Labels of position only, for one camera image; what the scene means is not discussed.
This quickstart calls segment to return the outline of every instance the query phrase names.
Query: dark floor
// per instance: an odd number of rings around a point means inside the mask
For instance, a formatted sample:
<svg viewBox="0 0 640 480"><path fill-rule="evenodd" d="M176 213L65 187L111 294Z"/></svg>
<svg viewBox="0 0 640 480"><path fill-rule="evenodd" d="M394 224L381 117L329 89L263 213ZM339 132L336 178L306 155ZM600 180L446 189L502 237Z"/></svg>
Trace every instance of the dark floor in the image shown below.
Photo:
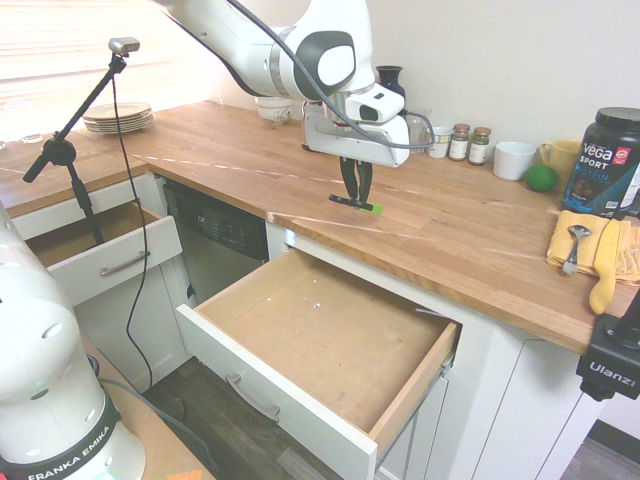
<svg viewBox="0 0 640 480"><path fill-rule="evenodd" d="M587 438L561 480L640 480L640 465Z"/></svg>
<svg viewBox="0 0 640 480"><path fill-rule="evenodd" d="M217 480L340 480L271 420L193 358L144 396L205 441ZM172 427L200 461L202 448ZM640 465L587 438L561 480L640 480Z"/></svg>

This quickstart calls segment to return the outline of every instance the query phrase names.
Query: white bowl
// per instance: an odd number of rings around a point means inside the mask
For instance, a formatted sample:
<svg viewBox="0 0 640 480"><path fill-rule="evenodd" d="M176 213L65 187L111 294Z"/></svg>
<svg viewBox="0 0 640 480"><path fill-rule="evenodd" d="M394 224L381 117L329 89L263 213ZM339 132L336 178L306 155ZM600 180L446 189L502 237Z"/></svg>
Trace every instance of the white bowl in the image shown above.
<svg viewBox="0 0 640 480"><path fill-rule="evenodd" d="M258 115L274 125L282 125L291 117L291 105L285 107L258 107Z"/></svg>

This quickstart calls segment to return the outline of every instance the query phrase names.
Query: jar lid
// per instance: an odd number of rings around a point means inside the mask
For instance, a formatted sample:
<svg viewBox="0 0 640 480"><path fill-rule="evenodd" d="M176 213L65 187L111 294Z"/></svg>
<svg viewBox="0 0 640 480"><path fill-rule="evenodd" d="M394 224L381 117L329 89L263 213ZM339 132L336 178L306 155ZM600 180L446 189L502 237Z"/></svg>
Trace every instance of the jar lid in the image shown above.
<svg viewBox="0 0 640 480"><path fill-rule="evenodd" d="M640 132L640 109L601 108L596 114L596 122L623 132Z"/></svg>

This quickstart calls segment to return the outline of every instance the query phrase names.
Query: window blinds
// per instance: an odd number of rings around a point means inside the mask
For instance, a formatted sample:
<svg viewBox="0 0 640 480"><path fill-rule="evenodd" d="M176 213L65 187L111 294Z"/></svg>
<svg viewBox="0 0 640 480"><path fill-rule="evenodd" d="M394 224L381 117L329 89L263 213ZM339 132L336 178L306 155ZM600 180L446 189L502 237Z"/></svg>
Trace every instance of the window blinds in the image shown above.
<svg viewBox="0 0 640 480"><path fill-rule="evenodd" d="M29 100L41 132L60 130L107 71L113 37L140 41L116 76L119 102L157 111L206 98L209 54L149 0L2 0L0 106ZM112 95L109 85L94 105ZM13 140L7 120L0 139Z"/></svg>

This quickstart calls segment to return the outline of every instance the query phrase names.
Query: green ball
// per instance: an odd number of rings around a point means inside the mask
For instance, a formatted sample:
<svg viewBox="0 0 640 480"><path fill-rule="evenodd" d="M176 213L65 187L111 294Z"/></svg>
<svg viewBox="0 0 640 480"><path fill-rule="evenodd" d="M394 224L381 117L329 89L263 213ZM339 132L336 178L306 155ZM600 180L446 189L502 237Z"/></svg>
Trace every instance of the green ball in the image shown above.
<svg viewBox="0 0 640 480"><path fill-rule="evenodd" d="M548 192L558 181L558 175L553 168L538 164L529 167L524 174L524 181L534 192Z"/></svg>

